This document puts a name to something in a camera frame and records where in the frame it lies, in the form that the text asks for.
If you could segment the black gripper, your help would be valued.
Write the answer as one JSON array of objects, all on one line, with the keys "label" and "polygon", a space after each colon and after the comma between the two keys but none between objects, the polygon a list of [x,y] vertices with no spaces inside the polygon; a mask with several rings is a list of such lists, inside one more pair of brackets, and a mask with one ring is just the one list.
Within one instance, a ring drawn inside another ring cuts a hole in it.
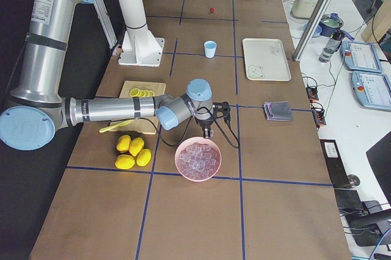
[{"label": "black gripper", "polygon": [[214,136],[214,131],[211,129],[213,124],[213,111],[212,110],[198,110],[195,115],[196,123],[203,130],[203,137],[205,139],[211,139]]}]

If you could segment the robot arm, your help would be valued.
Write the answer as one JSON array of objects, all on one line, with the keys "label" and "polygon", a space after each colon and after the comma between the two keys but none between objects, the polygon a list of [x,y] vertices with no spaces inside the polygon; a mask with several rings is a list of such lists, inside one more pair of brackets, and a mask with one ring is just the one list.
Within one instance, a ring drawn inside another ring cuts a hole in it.
[{"label": "robot arm", "polygon": [[177,98],[167,94],[80,100],[59,96],[75,7],[86,1],[34,0],[20,83],[9,93],[1,114],[1,140],[17,150],[36,150],[67,126],[148,117],[156,117],[165,130],[194,117],[204,137],[210,137],[215,111],[211,87],[204,79],[191,80]]}]

